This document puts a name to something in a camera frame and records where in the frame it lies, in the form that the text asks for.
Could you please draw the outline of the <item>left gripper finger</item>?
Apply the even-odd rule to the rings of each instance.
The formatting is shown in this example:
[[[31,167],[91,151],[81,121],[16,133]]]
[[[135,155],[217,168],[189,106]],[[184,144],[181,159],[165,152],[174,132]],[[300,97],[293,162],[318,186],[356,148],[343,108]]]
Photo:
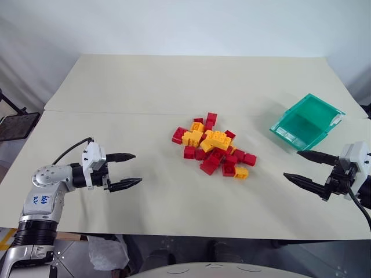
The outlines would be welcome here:
[[[106,154],[106,162],[111,163],[119,163],[119,162],[125,162],[131,159],[134,159],[136,156],[131,153],[110,153]]]
[[[142,178],[126,178],[120,182],[110,183],[110,193],[129,189],[142,182]]]

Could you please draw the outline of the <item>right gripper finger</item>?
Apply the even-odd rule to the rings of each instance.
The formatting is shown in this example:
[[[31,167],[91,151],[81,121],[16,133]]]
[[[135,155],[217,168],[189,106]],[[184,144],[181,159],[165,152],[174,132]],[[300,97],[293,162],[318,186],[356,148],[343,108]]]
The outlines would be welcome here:
[[[311,179],[303,177],[298,174],[284,173],[283,176],[286,177],[290,182],[300,187],[301,189],[305,189],[306,191],[314,193],[321,198],[324,197],[326,198],[326,190],[323,185],[317,184],[316,182],[313,182]]]
[[[304,150],[304,151],[297,151],[297,154],[312,162],[319,163],[319,164],[324,163],[330,166],[335,166],[339,159],[338,156],[333,156],[333,155],[329,155],[329,154],[318,152],[318,151]]]

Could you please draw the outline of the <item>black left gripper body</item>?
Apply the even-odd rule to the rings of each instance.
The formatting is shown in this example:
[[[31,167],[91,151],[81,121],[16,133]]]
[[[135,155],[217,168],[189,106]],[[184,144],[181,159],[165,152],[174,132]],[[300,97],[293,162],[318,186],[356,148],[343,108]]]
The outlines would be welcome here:
[[[111,189],[108,163],[104,163],[98,170],[93,170],[92,185],[96,187],[102,186],[104,190]]]

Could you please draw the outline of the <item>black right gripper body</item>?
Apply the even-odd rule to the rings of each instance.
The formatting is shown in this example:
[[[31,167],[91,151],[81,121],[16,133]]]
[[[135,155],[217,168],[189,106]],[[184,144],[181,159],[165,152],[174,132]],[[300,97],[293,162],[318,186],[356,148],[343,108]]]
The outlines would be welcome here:
[[[355,181],[355,163],[337,158],[333,170],[324,184],[322,200],[329,200],[331,194],[346,195]]]

